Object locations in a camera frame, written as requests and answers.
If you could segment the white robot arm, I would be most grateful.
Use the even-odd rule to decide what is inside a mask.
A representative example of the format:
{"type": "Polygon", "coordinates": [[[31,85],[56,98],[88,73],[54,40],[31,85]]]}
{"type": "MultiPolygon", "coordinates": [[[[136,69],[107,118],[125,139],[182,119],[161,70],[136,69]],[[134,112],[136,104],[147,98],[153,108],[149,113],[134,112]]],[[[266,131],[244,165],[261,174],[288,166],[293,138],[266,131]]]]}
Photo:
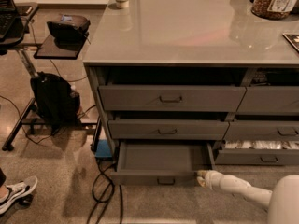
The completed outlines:
{"type": "Polygon", "coordinates": [[[267,224],[299,224],[299,175],[282,177],[273,190],[253,187],[248,181],[215,170],[199,170],[197,182],[211,190],[239,195],[267,209],[267,224]]]}

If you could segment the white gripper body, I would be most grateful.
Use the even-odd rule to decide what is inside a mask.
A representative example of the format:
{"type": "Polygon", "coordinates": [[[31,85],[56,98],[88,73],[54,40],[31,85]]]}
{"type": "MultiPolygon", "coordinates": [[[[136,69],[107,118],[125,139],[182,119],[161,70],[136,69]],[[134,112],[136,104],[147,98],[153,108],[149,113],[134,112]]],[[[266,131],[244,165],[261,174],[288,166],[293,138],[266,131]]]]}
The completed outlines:
{"type": "Polygon", "coordinates": [[[213,170],[207,171],[204,174],[206,185],[212,190],[220,190],[220,182],[222,177],[223,174],[213,170]]]}

